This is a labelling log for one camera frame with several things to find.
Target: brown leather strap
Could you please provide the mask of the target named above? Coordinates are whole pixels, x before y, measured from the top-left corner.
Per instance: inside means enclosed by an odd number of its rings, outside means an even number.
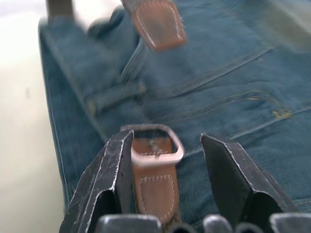
[[[122,3],[152,50],[166,50],[186,42],[178,9],[171,0],[122,0]]]
[[[139,138],[133,140],[133,149],[142,155],[154,153],[150,140]],[[170,138],[153,139],[153,146],[161,153],[172,152]],[[179,194],[175,165],[142,168],[133,164],[135,200],[139,212],[157,216],[163,228],[180,222],[178,212]]]

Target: denim fabric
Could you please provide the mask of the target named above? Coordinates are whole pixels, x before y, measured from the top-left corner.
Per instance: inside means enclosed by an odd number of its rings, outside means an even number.
[[[48,107],[68,205],[95,155],[122,125],[173,128],[182,219],[201,231],[213,200],[200,133],[238,141],[304,212],[311,211],[311,53],[270,43],[263,1],[176,0],[187,44],[151,52],[116,10],[88,32],[67,18],[41,22]]]

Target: leather tab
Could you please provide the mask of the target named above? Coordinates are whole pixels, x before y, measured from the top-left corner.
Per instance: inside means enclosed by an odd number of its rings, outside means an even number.
[[[172,152],[170,138],[153,139],[161,151]],[[132,146],[137,153],[148,156],[150,140],[134,139]],[[174,165],[161,167],[133,166],[136,206],[141,214],[154,215],[162,225],[171,221],[179,205],[177,174]]]
[[[186,42],[176,5],[171,0],[123,0],[140,36],[154,51],[167,50]]]

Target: metal buckle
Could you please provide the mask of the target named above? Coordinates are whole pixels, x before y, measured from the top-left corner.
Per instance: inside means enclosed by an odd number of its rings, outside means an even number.
[[[134,130],[134,137],[135,131],[147,131],[147,130],[162,130],[166,132],[172,141],[175,143],[177,147],[176,153],[163,153],[163,154],[153,154],[142,156],[137,153],[133,147],[131,148],[131,157],[132,162],[137,166],[159,166],[159,165],[168,165],[168,164],[177,164],[182,157],[184,156],[185,150],[184,147],[179,140],[178,136],[175,132],[166,125],[160,124],[142,124],[142,125],[126,125],[121,127],[121,131],[124,130]]]

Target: blue denim jeans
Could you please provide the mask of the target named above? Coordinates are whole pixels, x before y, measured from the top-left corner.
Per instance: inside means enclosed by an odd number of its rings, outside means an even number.
[[[303,212],[311,211],[311,54],[270,43],[263,1],[176,0],[184,46],[151,52],[123,9],[88,32],[68,18],[40,22],[52,133],[70,202],[80,176],[122,125],[166,124],[185,156],[180,211],[200,230],[217,213],[200,134],[238,141]]]

